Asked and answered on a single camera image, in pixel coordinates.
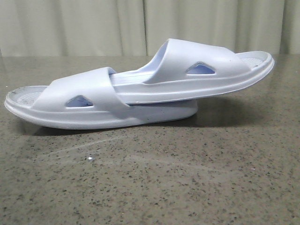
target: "slipper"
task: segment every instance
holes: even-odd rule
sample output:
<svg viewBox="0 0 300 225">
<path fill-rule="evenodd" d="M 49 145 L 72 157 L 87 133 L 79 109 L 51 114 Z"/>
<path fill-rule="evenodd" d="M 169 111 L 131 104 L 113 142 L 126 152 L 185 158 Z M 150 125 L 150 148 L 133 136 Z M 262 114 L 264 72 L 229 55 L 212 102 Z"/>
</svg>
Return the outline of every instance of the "slipper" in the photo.
<svg viewBox="0 0 300 225">
<path fill-rule="evenodd" d="M 195 100 L 128 105 L 120 100 L 105 67 L 61 78 L 50 86 L 28 86 L 7 94 L 5 107 L 44 127 L 102 129 L 179 120 L 197 112 Z"/>
<path fill-rule="evenodd" d="M 235 54 L 218 46 L 168 39 L 138 70 L 110 75 L 127 104 L 181 101 L 247 88 L 273 68 L 267 52 Z"/>
</svg>

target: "plastic slipper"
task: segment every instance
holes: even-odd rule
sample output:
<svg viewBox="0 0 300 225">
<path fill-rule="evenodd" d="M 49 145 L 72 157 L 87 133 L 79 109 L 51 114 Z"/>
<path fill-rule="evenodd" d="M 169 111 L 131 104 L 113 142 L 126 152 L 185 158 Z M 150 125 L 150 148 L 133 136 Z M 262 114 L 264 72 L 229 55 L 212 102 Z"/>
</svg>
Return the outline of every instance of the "plastic slipper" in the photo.
<svg viewBox="0 0 300 225">
<path fill-rule="evenodd" d="M 124 102 L 148 104 L 241 90 L 263 79 L 273 66 L 267 52 L 235 54 L 224 47 L 169 39 L 147 65 L 110 77 Z"/>
<path fill-rule="evenodd" d="M 18 88 L 7 94 L 5 107 L 18 117 L 63 129 L 117 128 L 178 120 L 197 112 L 195 100 L 128 105 L 111 85 L 111 68 L 61 78 L 50 86 Z"/>
</svg>

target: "slide sandal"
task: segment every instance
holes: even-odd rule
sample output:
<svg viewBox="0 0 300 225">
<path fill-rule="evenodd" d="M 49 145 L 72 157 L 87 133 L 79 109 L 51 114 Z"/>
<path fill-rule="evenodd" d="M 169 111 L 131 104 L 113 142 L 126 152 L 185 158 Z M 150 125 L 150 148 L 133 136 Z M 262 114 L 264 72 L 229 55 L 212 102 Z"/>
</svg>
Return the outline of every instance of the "slide sandal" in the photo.
<svg viewBox="0 0 300 225">
<path fill-rule="evenodd" d="M 197 112 L 197 102 L 128 105 L 111 85 L 109 67 L 55 80 L 50 86 L 18 88 L 7 94 L 5 107 L 16 116 L 44 127 L 118 128 L 179 120 Z"/>
<path fill-rule="evenodd" d="M 224 47 L 169 39 L 140 69 L 110 76 L 127 104 L 181 101 L 247 88 L 273 68 L 267 52 L 235 54 Z"/>
</svg>

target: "textured footbed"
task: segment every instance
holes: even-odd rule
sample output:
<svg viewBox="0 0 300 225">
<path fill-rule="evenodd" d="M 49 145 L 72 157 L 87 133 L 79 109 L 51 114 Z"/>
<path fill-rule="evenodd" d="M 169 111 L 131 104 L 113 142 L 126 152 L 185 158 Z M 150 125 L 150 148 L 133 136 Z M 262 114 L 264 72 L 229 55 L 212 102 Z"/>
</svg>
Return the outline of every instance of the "textured footbed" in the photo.
<svg viewBox="0 0 300 225">
<path fill-rule="evenodd" d="M 254 68 L 259 66 L 263 61 L 257 58 L 242 58 L 241 59 L 244 63 L 246 63 L 250 68 Z M 153 71 L 149 71 L 147 73 L 135 73 L 134 71 L 128 71 L 124 73 L 118 73 L 118 74 L 112 74 L 111 75 L 111 82 L 112 85 L 118 85 L 118 84 L 126 84 L 126 83 L 138 83 L 143 82 L 147 80 L 151 75 Z M 37 100 L 37 98 L 42 94 L 41 91 L 33 91 L 33 92 L 27 92 L 25 94 L 19 95 L 15 101 L 24 106 L 32 106 L 33 103 Z M 72 106 L 87 106 L 89 105 L 88 102 L 85 102 L 84 100 L 77 101 L 77 103 L 73 104 Z"/>
</svg>

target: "beige curtain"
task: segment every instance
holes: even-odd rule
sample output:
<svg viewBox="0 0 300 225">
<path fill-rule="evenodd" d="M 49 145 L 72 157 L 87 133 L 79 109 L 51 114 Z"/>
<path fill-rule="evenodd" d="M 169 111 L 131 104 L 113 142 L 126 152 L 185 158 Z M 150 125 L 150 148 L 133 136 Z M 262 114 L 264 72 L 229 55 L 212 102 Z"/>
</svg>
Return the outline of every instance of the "beige curtain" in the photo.
<svg viewBox="0 0 300 225">
<path fill-rule="evenodd" d="M 300 0 L 1 0 L 2 56 L 154 55 L 167 38 L 300 53 Z"/>
</svg>

